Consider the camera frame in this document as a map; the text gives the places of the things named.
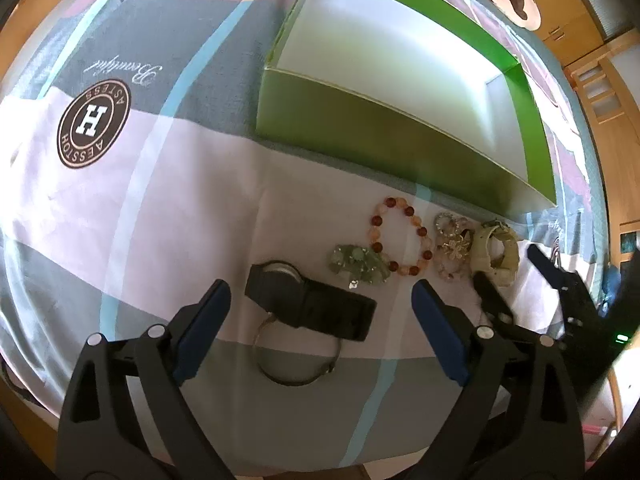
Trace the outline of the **black wristband watch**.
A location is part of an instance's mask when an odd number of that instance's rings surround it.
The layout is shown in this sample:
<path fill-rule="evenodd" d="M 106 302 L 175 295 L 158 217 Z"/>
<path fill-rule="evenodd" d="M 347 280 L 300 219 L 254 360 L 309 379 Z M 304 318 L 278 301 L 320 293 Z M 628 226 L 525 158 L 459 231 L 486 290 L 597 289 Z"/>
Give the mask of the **black wristband watch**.
<path fill-rule="evenodd" d="M 284 261 L 250 267 L 245 296 L 279 322 L 351 341 L 365 341 L 376 301 L 300 274 Z"/>

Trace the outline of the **plaid bed sheet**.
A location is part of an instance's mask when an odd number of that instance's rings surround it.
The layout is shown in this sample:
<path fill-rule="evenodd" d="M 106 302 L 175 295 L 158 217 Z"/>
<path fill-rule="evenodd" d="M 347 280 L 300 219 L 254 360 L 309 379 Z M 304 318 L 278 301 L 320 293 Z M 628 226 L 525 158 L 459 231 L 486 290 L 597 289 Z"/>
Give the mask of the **plaid bed sheet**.
<path fill-rule="evenodd" d="M 377 198 L 421 214 L 450 198 L 253 138 L 259 73 L 293 0 L 70 0 L 1 103 L 1 353 L 49 424 L 94 332 L 139 335 L 216 278 L 232 307 L 184 394 L 240 474 L 311 471 L 423 450 L 457 386 L 409 306 L 374 290 L 362 344 L 311 386 L 250 362 L 262 312 L 248 267 L 281 256 L 316 280 L 364 237 Z"/>

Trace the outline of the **gold flower hair clip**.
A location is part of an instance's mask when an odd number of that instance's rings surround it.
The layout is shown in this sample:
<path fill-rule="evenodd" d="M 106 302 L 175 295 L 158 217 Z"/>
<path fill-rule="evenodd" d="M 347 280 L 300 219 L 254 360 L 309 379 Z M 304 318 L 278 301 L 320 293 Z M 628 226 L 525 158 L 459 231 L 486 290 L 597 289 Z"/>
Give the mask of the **gold flower hair clip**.
<path fill-rule="evenodd" d="M 469 257 L 474 229 L 469 220 L 450 212 L 440 212 L 434 218 L 437 248 L 450 260 L 464 261 Z"/>

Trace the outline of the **thin metal bangle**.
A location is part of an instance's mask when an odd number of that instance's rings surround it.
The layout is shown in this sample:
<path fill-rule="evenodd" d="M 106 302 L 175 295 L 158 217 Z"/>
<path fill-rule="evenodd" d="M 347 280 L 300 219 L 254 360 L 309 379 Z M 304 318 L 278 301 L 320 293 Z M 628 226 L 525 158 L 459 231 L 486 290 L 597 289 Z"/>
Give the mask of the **thin metal bangle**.
<path fill-rule="evenodd" d="M 281 387 L 303 388 L 334 372 L 343 348 L 340 338 L 333 338 L 332 356 L 302 356 L 262 347 L 262 336 L 277 322 L 278 318 L 270 313 L 258 326 L 250 348 L 253 363 L 262 376 Z"/>

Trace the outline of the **wooden wardrobe cabinet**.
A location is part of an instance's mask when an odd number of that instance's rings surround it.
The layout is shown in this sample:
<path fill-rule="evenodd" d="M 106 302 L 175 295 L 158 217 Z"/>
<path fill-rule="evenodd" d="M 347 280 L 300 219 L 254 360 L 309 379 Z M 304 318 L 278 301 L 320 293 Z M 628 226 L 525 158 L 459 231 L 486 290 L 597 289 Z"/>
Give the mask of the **wooden wardrobe cabinet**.
<path fill-rule="evenodd" d="M 586 0 L 535 0 L 541 16 L 536 36 L 562 66 L 603 46 L 603 34 Z"/>

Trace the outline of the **green cardboard box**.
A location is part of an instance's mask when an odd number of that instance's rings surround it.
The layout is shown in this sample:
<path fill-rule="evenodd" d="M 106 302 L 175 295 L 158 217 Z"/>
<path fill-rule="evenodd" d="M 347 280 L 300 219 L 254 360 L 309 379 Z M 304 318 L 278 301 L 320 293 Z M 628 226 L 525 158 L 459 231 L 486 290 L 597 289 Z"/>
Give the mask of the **green cardboard box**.
<path fill-rule="evenodd" d="M 556 203 L 520 61 L 445 0 L 296 0 L 256 130 L 510 219 Z"/>

